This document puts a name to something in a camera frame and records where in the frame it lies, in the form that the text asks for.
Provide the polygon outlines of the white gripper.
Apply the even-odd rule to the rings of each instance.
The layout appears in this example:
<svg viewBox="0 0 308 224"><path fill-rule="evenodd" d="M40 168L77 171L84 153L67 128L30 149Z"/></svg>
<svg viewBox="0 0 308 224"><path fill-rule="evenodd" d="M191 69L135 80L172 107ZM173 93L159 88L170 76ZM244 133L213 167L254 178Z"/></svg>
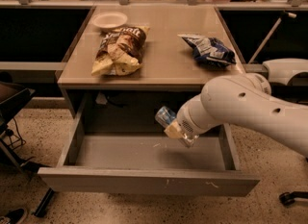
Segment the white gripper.
<svg viewBox="0 0 308 224"><path fill-rule="evenodd" d="M177 120L173 120L165 128L165 134L170 138L181 138L182 132L187 137L196 137L201 134L201 130L194 124L190 116L189 103L186 102L176 115Z"/></svg>

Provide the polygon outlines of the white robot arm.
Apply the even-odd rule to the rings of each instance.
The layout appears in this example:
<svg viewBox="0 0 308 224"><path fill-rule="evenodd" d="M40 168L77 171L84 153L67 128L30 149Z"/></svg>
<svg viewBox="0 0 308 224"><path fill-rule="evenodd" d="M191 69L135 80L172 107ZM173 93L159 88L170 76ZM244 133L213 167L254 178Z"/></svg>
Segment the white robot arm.
<svg viewBox="0 0 308 224"><path fill-rule="evenodd" d="M230 123L271 137L308 157L308 107L270 95L260 74L225 75L208 81L165 128L190 147L202 134Z"/></svg>

